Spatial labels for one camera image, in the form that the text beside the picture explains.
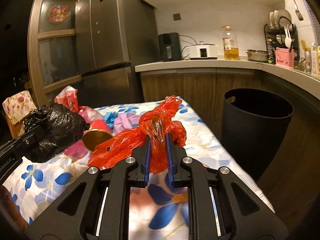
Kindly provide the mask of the red paper cup gold inside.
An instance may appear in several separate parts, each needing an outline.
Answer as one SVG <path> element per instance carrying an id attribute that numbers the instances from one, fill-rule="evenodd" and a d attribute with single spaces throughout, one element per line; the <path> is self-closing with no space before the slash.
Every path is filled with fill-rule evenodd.
<path id="1" fill-rule="evenodd" d="M 82 137 L 82 143 L 85 148 L 93 152 L 97 145 L 108 141 L 112 137 L 112 132 L 103 119 L 93 120 L 89 130 Z"/>

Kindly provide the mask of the pink plastic bag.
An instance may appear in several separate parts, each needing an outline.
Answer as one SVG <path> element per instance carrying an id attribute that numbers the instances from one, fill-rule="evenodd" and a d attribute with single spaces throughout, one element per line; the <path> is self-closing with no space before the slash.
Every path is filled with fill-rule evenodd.
<path id="1" fill-rule="evenodd" d="M 86 123 L 91 124 L 93 120 L 100 120 L 103 119 L 103 116 L 96 111 L 95 109 L 92 109 L 88 106 L 81 106 L 79 107 L 78 114 L 84 118 Z M 72 146 L 67 148 L 63 153 L 71 157 L 73 160 L 79 160 L 83 158 L 89 151 L 82 143 L 82 139 L 78 140 L 76 143 L 74 143 Z"/>

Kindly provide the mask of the black dish rack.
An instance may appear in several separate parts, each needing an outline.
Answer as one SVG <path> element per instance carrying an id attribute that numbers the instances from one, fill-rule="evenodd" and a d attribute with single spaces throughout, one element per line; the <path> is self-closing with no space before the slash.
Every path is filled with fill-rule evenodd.
<path id="1" fill-rule="evenodd" d="M 275 24 L 267 23 L 264 26 L 264 35 L 266 41 L 266 48 L 269 53 L 269 63 L 276 62 L 275 51 L 276 48 L 286 48 L 285 45 L 285 29 L 290 33 L 291 37 L 291 47 L 290 50 L 294 52 L 295 63 L 300 60 L 300 53 L 299 53 L 299 45 L 298 45 L 298 31 L 295 24 L 291 23 L 291 21 L 284 16 L 280 16 L 279 20 Z"/>

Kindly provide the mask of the black air fryer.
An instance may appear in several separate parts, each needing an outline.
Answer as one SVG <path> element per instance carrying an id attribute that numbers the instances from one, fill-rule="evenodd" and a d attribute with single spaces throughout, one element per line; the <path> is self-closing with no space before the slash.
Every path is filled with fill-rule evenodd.
<path id="1" fill-rule="evenodd" d="M 158 42 L 162 61 L 179 61 L 182 59 L 179 33 L 160 34 Z"/>

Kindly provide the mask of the red plastic bag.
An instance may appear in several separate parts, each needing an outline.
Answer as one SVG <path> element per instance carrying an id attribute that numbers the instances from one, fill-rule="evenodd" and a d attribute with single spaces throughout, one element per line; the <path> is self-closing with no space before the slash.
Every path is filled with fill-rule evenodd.
<path id="1" fill-rule="evenodd" d="M 151 141 L 150 172 L 158 174 L 168 168 L 166 135 L 171 134 L 174 144 L 184 146 L 187 133 L 180 121 L 172 118 L 179 110 L 182 100 L 168 96 L 153 110 L 144 113 L 137 127 L 121 131 L 115 137 L 95 147 L 87 166 L 99 169 L 111 168 L 131 156 L 132 151 L 142 146 L 147 138 Z"/>

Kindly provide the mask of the floral tablecloth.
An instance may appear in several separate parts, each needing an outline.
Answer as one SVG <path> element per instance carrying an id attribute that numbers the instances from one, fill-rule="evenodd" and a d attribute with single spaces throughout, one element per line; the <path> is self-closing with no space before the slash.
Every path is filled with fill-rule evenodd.
<path id="1" fill-rule="evenodd" d="M 142 115 L 156 107 L 155 102 L 100 107 L 99 113 L 135 113 Z M 216 136 L 183 101 L 175 120 L 180 121 L 187 132 L 187 155 L 213 169 L 226 166 L 239 176 L 265 203 L 268 199 L 254 180 L 235 162 L 222 147 Z M 91 153 L 73 160 L 64 153 L 45 163 L 22 163 L 5 181 L 5 187 L 27 223 L 32 223 L 71 183 L 87 169 Z M 187 239 L 188 205 L 186 189 L 174 189 L 168 184 L 166 172 L 152 174 L 148 187 L 133 188 L 130 199 L 130 239 Z"/>

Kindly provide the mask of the hanging spatula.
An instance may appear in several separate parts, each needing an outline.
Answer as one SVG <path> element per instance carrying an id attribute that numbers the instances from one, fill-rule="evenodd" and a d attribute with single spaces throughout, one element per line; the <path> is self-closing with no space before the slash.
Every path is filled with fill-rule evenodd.
<path id="1" fill-rule="evenodd" d="M 294 2 L 294 7 L 295 7 L 295 13 L 296 13 L 298 19 L 299 19 L 300 21 L 303 21 L 303 20 L 304 20 L 304 17 L 303 17 L 303 15 L 301 14 L 301 12 L 300 12 L 299 9 L 298 9 L 298 5 L 297 5 L 297 3 L 296 3 L 296 0 L 293 0 L 293 2 Z"/>

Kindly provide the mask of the blue crumpled glove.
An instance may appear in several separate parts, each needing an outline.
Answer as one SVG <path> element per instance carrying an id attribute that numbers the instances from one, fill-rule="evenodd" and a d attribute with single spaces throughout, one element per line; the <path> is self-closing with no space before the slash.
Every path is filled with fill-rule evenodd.
<path id="1" fill-rule="evenodd" d="M 103 115 L 103 120 L 104 122 L 107 124 L 107 126 L 109 127 L 109 129 L 113 129 L 114 127 L 114 121 L 117 117 L 118 113 L 117 112 L 106 112 Z"/>

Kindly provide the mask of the cooking oil bottle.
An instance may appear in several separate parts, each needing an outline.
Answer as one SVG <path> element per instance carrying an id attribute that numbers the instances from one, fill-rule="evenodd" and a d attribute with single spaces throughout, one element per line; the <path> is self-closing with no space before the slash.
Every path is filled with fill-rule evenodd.
<path id="1" fill-rule="evenodd" d="M 239 60 L 239 48 L 236 35 L 229 25 L 221 27 L 222 45 L 225 60 Z"/>

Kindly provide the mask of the floral box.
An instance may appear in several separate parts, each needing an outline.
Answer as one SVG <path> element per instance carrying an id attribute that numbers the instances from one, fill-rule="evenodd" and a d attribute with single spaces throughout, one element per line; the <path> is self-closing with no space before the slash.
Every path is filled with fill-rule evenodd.
<path id="1" fill-rule="evenodd" d="M 29 91 L 27 90 L 6 98 L 3 101 L 2 106 L 6 116 L 13 125 L 23 120 L 33 110 L 37 109 Z"/>

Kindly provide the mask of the pink crumpled wrapper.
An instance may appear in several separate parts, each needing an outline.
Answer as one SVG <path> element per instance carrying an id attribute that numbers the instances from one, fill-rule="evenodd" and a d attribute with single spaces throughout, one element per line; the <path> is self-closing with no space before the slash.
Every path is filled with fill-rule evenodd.
<path id="1" fill-rule="evenodd" d="M 114 120 L 113 131 L 115 134 L 120 133 L 125 129 L 131 129 L 138 125 L 140 115 L 135 113 L 118 113 Z"/>

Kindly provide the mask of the red door decoration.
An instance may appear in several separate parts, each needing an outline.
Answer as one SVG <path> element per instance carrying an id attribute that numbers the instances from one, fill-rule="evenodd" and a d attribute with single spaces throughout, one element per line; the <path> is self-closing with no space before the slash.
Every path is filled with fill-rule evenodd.
<path id="1" fill-rule="evenodd" d="M 67 5 L 55 5 L 49 11 L 48 20 L 50 23 L 60 24 L 67 19 L 69 13 Z"/>

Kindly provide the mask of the pink utensil basket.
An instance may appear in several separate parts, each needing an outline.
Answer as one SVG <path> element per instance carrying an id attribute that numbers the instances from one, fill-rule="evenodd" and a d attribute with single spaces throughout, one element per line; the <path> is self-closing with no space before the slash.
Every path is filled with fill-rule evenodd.
<path id="1" fill-rule="evenodd" d="M 294 68 L 294 59 L 295 51 L 288 48 L 279 48 L 275 50 L 276 66 L 293 69 Z"/>

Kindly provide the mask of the white slow cooker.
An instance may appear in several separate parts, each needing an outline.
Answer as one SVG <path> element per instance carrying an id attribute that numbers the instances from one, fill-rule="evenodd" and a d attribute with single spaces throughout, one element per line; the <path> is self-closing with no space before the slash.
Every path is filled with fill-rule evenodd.
<path id="1" fill-rule="evenodd" d="M 217 60 L 217 45 L 200 41 L 189 47 L 191 60 Z"/>

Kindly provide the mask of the red white snack bag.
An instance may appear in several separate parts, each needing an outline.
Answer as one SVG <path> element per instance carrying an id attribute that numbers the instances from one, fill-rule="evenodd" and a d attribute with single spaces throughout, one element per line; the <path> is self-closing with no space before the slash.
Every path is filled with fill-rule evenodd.
<path id="1" fill-rule="evenodd" d="M 55 97 L 54 103 L 64 105 L 74 113 L 79 112 L 78 90 L 72 86 L 67 86 Z"/>

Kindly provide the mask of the white ladle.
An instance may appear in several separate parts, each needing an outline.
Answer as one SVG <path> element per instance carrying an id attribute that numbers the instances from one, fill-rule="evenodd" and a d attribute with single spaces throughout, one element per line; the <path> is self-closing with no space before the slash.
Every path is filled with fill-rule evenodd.
<path id="1" fill-rule="evenodd" d="M 291 35 L 289 31 L 289 26 L 284 26 L 284 31 L 285 31 L 285 46 L 290 50 L 292 40 L 291 40 Z"/>

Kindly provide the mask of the black trash bin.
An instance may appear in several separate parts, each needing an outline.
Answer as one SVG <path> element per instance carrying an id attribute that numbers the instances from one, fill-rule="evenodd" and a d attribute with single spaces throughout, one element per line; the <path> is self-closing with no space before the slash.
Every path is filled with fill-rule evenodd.
<path id="1" fill-rule="evenodd" d="M 224 94 L 221 144 L 258 181 L 274 159 L 294 113 L 278 94 L 236 88 Z"/>

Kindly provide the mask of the steel pot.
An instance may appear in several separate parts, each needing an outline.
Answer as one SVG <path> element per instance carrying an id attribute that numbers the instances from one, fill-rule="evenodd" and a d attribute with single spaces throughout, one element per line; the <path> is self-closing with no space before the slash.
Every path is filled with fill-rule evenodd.
<path id="1" fill-rule="evenodd" d="M 246 51 L 248 61 L 267 63 L 269 60 L 269 52 L 264 50 L 249 49 Z"/>

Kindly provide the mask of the black plastic bag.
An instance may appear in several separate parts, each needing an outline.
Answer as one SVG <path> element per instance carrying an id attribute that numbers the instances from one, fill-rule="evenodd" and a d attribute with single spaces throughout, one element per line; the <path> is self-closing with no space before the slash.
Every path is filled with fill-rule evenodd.
<path id="1" fill-rule="evenodd" d="M 42 127 L 43 139 L 25 155 L 33 163 L 49 161 L 82 139 L 84 131 L 89 129 L 89 123 L 82 116 L 61 104 L 44 105 L 32 111 L 24 121 L 24 131 L 29 132 L 36 126 Z"/>

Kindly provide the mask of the wooden glass door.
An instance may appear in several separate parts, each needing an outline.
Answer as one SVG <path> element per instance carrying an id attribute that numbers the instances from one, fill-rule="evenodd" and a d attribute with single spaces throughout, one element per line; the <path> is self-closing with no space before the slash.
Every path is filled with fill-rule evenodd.
<path id="1" fill-rule="evenodd" d="M 38 106 L 52 105 L 68 85 L 79 87 L 82 76 L 76 52 L 75 7 L 79 0 L 33 0 L 28 25 L 28 67 Z M 60 23 L 50 23 L 55 5 L 67 5 L 70 13 Z"/>

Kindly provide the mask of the yellow detergent bottle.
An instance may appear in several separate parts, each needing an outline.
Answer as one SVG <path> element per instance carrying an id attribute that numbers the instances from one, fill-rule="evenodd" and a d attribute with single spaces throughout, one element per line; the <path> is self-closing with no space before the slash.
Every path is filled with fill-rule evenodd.
<path id="1" fill-rule="evenodd" d="M 320 78 L 320 46 L 317 46 L 317 76 Z"/>

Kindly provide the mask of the wall socket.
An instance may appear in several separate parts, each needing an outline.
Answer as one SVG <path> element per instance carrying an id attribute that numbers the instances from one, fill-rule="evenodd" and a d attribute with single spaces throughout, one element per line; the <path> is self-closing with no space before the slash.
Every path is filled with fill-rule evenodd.
<path id="1" fill-rule="evenodd" d="M 180 13 L 173 14 L 172 17 L 173 17 L 173 20 L 174 20 L 174 21 L 180 21 L 180 20 L 181 20 L 181 15 L 180 15 Z"/>

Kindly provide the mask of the white bottle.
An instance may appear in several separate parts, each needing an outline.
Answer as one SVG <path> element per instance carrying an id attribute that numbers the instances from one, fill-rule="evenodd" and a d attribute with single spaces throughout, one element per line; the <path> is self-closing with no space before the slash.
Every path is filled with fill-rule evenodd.
<path id="1" fill-rule="evenodd" d="M 318 77 L 318 51 L 314 42 L 311 50 L 311 75 Z"/>

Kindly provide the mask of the grey refrigerator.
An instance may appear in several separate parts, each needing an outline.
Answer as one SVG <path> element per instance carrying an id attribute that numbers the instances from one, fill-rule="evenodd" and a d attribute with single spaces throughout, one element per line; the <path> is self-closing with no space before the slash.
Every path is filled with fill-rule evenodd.
<path id="1" fill-rule="evenodd" d="M 135 67 L 160 61 L 154 9 L 142 0 L 79 0 L 76 49 L 83 88 L 92 108 L 144 101 Z"/>

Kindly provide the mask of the wooden lower cabinet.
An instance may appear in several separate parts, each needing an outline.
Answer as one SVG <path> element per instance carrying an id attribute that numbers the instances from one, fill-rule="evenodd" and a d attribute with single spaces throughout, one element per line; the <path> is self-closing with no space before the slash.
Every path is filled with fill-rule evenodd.
<path id="1" fill-rule="evenodd" d="M 223 95 L 233 88 L 274 92 L 294 106 L 276 156 L 258 186 L 293 235 L 319 229 L 319 100 L 284 79 L 260 70 L 178 69 L 141 75 L 145 101 L 178 95 L 211 131 L 221 135 Z"/>

